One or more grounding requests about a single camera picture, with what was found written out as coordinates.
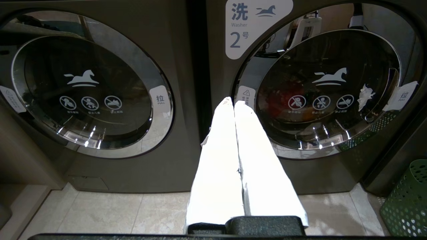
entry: perforated basket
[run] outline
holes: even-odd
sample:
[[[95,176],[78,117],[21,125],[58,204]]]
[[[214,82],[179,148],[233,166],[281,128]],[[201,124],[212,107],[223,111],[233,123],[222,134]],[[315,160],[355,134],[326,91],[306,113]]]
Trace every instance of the perforated basket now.
[[[427,236],[427,159],[411,163],[380,214],[393,236]]]

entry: tile floor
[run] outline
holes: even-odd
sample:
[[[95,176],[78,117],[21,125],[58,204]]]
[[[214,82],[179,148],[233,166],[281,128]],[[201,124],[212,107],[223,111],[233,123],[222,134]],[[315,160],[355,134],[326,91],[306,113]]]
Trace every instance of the tile floor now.
[[[38,233],[182,234],[190,193],[52,191],[20,240]],[[303,195],[307,235],[387,235],[379,200],[357,185],[349,193]]]

